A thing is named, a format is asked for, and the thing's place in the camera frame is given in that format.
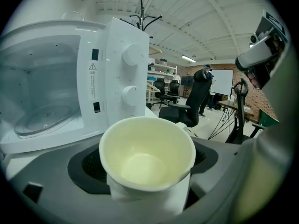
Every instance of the whiteboard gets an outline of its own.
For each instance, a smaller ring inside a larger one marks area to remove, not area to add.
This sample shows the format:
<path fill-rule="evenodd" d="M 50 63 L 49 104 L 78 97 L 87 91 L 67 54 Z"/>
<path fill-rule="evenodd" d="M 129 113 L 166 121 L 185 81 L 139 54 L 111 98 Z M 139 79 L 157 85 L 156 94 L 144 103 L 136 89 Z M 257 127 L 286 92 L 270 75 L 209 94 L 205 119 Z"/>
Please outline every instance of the whiteboard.
<path fill-rule="evenodd" d="M 221 95 L 230 96 L 233 86 L 233 70 L 214 70 L 211 71 L 214 84 L 211 86 L 210 92 L 218 93 Z"/>

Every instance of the white microwave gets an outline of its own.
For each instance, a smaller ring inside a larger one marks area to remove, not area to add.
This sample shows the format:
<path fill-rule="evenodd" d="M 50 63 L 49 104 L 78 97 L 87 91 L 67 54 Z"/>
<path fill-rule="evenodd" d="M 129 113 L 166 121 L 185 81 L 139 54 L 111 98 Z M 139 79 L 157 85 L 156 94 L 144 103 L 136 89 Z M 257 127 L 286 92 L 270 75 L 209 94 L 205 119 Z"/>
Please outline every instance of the white microwave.
<path fill-rule="evenodd" d="M 149 35 L 113 18 L 47 21 L 0 41 L 0 149 L 57 147 L 144 116 Z"/>

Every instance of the ceiling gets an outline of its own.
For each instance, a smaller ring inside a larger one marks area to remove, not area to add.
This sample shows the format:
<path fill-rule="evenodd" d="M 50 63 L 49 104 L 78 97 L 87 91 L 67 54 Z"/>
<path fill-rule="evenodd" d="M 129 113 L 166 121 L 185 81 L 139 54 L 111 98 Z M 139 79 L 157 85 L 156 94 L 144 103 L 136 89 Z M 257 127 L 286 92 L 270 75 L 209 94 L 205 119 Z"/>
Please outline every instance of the ceiling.
<path fill-rule="evenodd" d="M 99 22 L 114 16 L 136 24 L 129 15 L 140 13 L 139 0 L 95 2 Z M 235 59 L 249 48 L 264 9 L 281 21 L 267 0 L 143 0 L 143 5 L 146 15 L 163 16 L 145 30 L 154 37 L 150 44 L 163 52 L 154 57 L 181 65 L 190 65 L 183 54 L 197 62 Z"/>

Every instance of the brick wall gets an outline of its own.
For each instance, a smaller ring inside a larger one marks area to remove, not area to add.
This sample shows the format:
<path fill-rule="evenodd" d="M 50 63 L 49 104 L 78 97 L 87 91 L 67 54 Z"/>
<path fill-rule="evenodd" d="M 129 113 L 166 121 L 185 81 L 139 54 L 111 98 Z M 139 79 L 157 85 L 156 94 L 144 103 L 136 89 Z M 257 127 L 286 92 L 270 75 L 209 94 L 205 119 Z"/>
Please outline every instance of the brick wall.
<path fill-rule="evenodd" d="M 178 75 L 179 76 L 193 76 L 194 73 L 204 66 L 191 66 L 191 67 L 183 67 L 178 66 Z M 245 105 L 251 107 L 252 111 L 254 112 L 254 119 L 258 120 L 259 116 L 259 109 L 264 110 L 267 114 L 272 116 L 273 118 L 277 118 L 272 107 L 270 106 L 266 96 L 261 90 L 256 90 L 253 85 L 250 83 L 248 78 L 240 72 L 234 64 L 219 64 L 219 65 L 211 65 L 212 69 L 219 69 L 219 70 L 234 70 L 234 77 L 233 77 L 233 86 L 237 82 L 244 78 L 248 84 L 248 95 L 245 98 Z M 183 94 L 184 86 L 180 86 L 180 95 Z M 192 87 L 187 88 L 186 96 L 188 97 L 191 92 Z"/>

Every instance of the glass turntable plate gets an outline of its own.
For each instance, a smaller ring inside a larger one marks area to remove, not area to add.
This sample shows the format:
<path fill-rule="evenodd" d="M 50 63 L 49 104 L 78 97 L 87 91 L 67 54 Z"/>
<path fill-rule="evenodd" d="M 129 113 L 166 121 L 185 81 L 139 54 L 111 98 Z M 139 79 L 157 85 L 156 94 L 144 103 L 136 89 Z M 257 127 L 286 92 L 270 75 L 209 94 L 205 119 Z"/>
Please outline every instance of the glass turntable plate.
<path fill-rule="evenodd" d="M 47 105 L 24 115 L 14 127 L 20 136 L 37 134 L 62 123 L 74 114 L 68 105 Z"/>

